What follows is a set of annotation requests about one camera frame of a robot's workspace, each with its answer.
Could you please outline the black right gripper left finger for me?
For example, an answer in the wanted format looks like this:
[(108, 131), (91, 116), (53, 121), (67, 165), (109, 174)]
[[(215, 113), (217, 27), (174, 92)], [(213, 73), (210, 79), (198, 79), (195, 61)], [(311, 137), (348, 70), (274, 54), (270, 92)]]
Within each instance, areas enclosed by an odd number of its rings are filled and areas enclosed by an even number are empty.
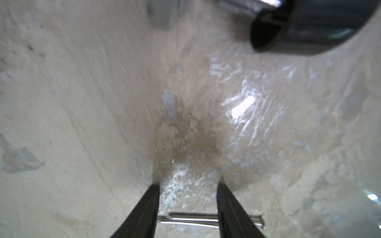
[(153, 238), (160, 201), (160, 185), (152, 184), (111, 238)]

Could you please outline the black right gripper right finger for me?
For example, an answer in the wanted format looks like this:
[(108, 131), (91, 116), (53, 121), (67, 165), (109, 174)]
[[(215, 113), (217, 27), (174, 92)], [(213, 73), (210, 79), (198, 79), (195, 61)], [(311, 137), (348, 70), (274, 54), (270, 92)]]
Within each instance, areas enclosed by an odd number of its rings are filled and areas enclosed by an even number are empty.
[(226, 184), (218, 184), (216, 199), (220, 237), (265, 238)]

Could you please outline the steel nail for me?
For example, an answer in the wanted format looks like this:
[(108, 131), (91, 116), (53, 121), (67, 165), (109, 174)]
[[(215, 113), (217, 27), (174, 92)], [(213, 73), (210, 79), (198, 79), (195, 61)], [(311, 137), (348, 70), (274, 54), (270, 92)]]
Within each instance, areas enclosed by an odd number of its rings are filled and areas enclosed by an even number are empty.
[(240, 218), (223, 218), (220, 222), (219, 215), (217, 214), (202, 214), (202, 213), (168, 213), (166, 215), (159, 215), (158, 221), (162, 224), (172, 225), (189, 225), (201, 226), (209, 228), (219, 228), (219, 224), (233, 224), (240, 222)]

